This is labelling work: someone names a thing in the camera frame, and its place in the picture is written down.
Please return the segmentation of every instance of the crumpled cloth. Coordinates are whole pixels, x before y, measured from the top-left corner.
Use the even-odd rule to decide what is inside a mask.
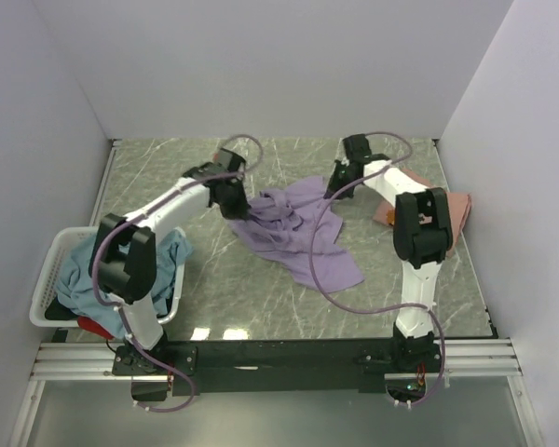
[[[307,177],[284,190],[267,189],[249,201],[250,219],[227,223],[254,253],[283,264],[295,282],[317,290],[308,265],[308,246],[325,190],[321,176]],[[342,222],[341,217],[327,210],[315,235],[315,272],[328,292],[364,281],[350,253],[335,245]]]
[[[427,179],[420,177],[411,170],[403,168],[402,172],[415,182],[423,184],[428,188],[432,187]],[[454,237],[454,243],[452,244],[451,249],[447,252],[447,256],[451,256],[454,252],[454,248],[456,247],[457,239],[459,238],[459,235],[466,224],[466,220],[468,219],[468,215],[470,214],[472,200],[470,194],[468,193],[447,192],[446,194],[447,205],[449,207],[449,217],[451,219],[451,232]],[[389,204],[389,202],[387,202],[387,200],[382,200],[375,211],[373,220],[383,225],[392,226],[393,223],[390,221],[390,218],[393,216],[392,213],[393,207]]]
[[[100,305],[93,294],[89,263],[95,239],[95,236],[87,237],[68,253],[56,281],[56,294],[62,305],[79,316],[91,318],[114,337],[122,339],[125,331],[120,316],[112,307]],[[193,246],[178,230],[170,232],[157,245],[157,277],[151,297],[159,316],[168,314],[166,300],[174,293],[176,266],[182,265],[192,252]],[[102,297],[109,301],[106,293],[102,292]]]

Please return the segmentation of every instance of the pink cloth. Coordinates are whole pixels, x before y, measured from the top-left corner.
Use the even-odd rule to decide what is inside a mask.
[[[410,177],[415,182],[424,184],[427,187],[432,187],[427,179],[414,174],[411,170],[403,168],[402,172]],[[470,208],[472,206],[470,194],[466,193],[447,193],[447,205],[449,206],[449,216],[451,219],[451,232],[454,236],[454,244],[451,249],[447,252],[448,256],[451,256],[454,252],[454,247],[457,243],[457,238],[464,228],[466,219],[468,219],[468,214],[470,213]],[[388,223],[388,212],[393,211],[393,207],[387,202],[387,200],[381,201],[378,208],[375,211],[373,220],[379,222],[383,225],[389,225]]]

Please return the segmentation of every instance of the black metal bar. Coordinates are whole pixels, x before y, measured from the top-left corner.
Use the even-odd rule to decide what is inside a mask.
[[[416,366],[394,364],[392,343],[390,338],[168,342],[165,352],[191,376],[199,393],[321,389],[383,393],[386,373],[416,373]],[[433,346],[423,359],[427,373],[438,372],[441,365],[439,347]],[[115,362],[113,375],[165,374],[157,368],[142,373],[136,364],[130,367],[130,355],[128,346],[118,349],[120,361]],[[188,392],[188,385],[177,377],[173,394]]]

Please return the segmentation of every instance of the red object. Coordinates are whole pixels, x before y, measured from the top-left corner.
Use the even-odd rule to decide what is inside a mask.
[[[425,369],[425,362],[423,361],[416,367],[416,379],[418,379],[418,384],[420,386],[425,385],[426,374],[427,370]]]
[[[85,331],[97,333],[99,336],[105,338],[106,340],[114,339],[114,336],[110,332],[104,329],[102,325],[93,321],[91,318],[79,317],[76,319],[76,322],[78,323],[78,327],[84,329]]]

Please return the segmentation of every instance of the blue cloth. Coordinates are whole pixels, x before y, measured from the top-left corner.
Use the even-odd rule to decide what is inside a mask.
[[[95,237],[88,237],[66,256],[56,281],[58,301],[77,315],[89,317],[99,323],[114,337],[123,338],[125,331],[118,313],[111,307],[100,305],[93,294],[89,262],[94,244]],[[192,252],[193,246],[178,230],[169,233],[157,246],[157,277],[151,289],[151,297],[159,316],[168,314],[166,300],[174,292],[176,266],[184,264],[184,260]],[[103,292],[102,297],[108,300],[107,294]]]

